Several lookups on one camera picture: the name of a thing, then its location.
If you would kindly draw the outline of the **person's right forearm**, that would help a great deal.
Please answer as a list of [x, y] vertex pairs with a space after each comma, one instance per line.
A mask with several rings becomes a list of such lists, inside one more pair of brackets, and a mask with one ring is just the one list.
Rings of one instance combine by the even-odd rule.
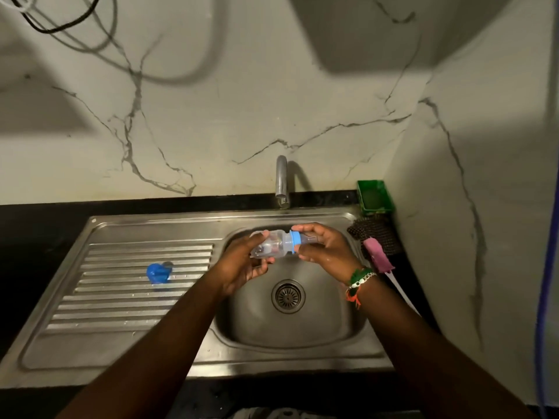
[[527, 406], [438, 334], [369, 269], [356, 270], [361, 309], [395, 370], [429, 419], [538, 419]]

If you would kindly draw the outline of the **dark mesh scrubber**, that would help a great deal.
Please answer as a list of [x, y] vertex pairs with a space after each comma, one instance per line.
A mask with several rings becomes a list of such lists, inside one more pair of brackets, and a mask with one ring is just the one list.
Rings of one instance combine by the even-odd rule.
[[365, 240], [369, 238], [376, 239], [388, 256], [405, 252], [391, 219], [385, 214], [360, 218], [347, 228], [347, 232], [353, 239], [360, 241], [361, 252], [368, 260], [371, 257], [365, 248]]

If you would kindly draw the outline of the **stainless steel sink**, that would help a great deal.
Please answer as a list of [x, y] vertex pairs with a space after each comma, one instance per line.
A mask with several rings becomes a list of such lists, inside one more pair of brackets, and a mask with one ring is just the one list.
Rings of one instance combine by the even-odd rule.
[[[0, 388], [81, 386], [103, 372], [169, 312], [231, 241], [256, 230], [320, 222], [340, 232], [358, 208], [299, 208], [91, 218], [0, 363]], [[171, 261], [167, 283], [146, 268]], [[306, 300], [279, 313], [271, 291], [299, 282]], [[297, 372], [371, 372], [392, 364], [343, 287], [295, 255], [276, 260], [218, 309], [187, 377]]]

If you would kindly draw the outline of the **chrome faucet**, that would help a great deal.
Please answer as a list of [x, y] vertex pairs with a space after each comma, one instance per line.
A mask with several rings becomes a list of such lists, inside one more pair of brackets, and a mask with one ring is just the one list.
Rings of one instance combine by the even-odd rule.
[[290, 191], [288, 180], [288, 161], [286, 156], [280, 155], [276, 161], [276, 203], [281, 210], [290, 208]]

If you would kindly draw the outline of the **person's right hand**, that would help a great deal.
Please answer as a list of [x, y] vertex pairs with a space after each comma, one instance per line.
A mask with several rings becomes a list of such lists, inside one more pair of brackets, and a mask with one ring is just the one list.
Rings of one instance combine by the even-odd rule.
[[316, 263], [337, 281], [349, 286], [356, 270], [364, 266], [353, 253], [346, 238], [337, 230], [320, 223], [293, 225], [292, 231], [314, 235], [316, 244], [297, 245], [295, 247], [321, 247], [321, 260]]

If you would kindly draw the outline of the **green soap dish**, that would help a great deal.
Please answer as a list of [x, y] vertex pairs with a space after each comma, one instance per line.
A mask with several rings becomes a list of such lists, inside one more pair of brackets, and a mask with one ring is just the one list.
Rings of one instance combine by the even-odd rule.
[[358, 180], [357, 195], [365, 217], [395, 212], [394, 202], [383, 180]]

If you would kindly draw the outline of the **person's left forearm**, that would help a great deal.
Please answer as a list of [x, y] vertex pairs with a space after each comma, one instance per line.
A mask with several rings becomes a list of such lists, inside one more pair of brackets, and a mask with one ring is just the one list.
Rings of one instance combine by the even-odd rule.
[[56, 419], [141, 419], [172, 401], [191, 369], [232, 278], [211, 269]]

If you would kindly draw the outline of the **person's left hand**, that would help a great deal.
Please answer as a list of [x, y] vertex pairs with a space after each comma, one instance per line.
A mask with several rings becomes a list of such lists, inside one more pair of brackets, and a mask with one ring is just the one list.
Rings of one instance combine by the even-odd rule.
[[274, 258], [251, 258], [253, 248], [245, 248], [245, 237], [235, 239], [221, 255], [212, 271], [219, 277], [222, 297], [227, 297], [248, 281], [266, 274]]

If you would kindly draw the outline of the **round metal sink drain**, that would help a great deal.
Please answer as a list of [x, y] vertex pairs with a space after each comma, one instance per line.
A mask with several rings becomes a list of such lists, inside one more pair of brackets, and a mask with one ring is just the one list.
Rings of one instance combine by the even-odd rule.
[[276, 283], [270, 296], [274, 308], [284, 315], [299, 312], [306, 300], [306, 293], [302, 285], [292, 279], [285, 279]]

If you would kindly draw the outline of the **blue bottle cap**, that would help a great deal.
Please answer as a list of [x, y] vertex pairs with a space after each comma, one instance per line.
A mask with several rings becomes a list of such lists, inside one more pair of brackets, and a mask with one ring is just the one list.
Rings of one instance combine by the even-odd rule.
[[146, 276], [151, 284], [164, 284], [169, 281], [173, 267], [171, 261], [154, 262], [147, 266]]

